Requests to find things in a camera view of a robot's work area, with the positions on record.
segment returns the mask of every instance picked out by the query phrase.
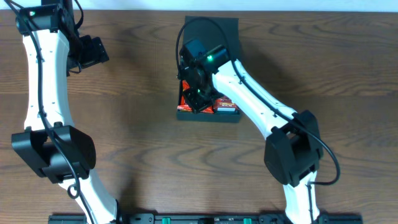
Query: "green connector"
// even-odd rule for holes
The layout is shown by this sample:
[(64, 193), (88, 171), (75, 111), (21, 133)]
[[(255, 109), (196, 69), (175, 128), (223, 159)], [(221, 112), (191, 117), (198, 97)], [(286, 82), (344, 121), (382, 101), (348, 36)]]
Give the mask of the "green connector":
[(244, 218), (243, 224), (251, 224), (251, 218)]
[(171, 218), (163, 218), (162, 219), (162, 224), (170, 224), (172, 221), (171, 221)]

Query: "white wall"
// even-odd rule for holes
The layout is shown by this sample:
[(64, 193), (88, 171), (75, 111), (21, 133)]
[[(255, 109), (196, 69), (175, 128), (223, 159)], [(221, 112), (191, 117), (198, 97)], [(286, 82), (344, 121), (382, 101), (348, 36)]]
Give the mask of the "white wall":
[[(40, 0), (15, 0), (24, 7)], [(398, 12), (398, 0), (80, 0), (83, 9)], [(0, 9), (7, 5), (0, 0)]]

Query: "wooden table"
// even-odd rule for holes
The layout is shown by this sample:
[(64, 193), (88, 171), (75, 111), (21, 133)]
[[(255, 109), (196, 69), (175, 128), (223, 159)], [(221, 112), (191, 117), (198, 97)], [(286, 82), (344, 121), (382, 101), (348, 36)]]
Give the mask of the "wooden table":
[[(317, 187), (319, 208), (398, 222), (398, 14), (85, 11), (82, 34), (110, 61), (68, 77), (76, 127), (96, 145), (96, 169), (123, 210), (257, 213), (283, 210), (264, 140), (239, 124), (177, 121), (175, 39), (185, 15), (239, 18), (244, 64), (272, 94), (318, 118), (341, 164)], [(0, 223), (81, 213), (12, 150), (27, 111), (27, 60), (11, 11), (0, 12)], [(318, 180), (335, 174), (325, 154)]]

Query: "red package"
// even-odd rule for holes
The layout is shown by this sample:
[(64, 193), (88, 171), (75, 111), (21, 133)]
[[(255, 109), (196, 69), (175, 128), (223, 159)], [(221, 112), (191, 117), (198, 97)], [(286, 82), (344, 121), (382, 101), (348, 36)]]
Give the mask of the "red package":
[(236, 106), (236, 104), (234, 104), (234, 102), (232, 102), (232, 100), (226, 96), (217, 99), (213, 106), (215, 111), (235, 112), (237, 108), (238, 106)]
[[(189, 88), (190, 87), (189, 87), (188, 83), (185, 80), (183, 80), (182, 81), (182, 91), (185, 91)], [(177, 110), (184, 111), (184, 112), (192, 112), (192, 108), (188, 106), (188, 104), (185, 102), (185, 99), (183, 96), (181, 96), (181, 103), (177, 106)], [(214, 113), (213, 107), (209, 106), (206, 109), (204, 109), (203, 111), (201, 111), (201, 113)]]

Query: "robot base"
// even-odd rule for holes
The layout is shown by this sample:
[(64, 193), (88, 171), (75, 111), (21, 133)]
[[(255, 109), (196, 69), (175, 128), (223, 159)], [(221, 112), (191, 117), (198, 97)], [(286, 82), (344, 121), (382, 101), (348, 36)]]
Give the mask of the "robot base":
[[(283, 213), (260, 215), (127, 215), (127, 224), (285, 224), (291, 223)], [(51, 215), (49, 224), (86, 224), (84, 215)], [(321, 213), (317, 224), (362, 224), (360, 215), (329, 215)]]

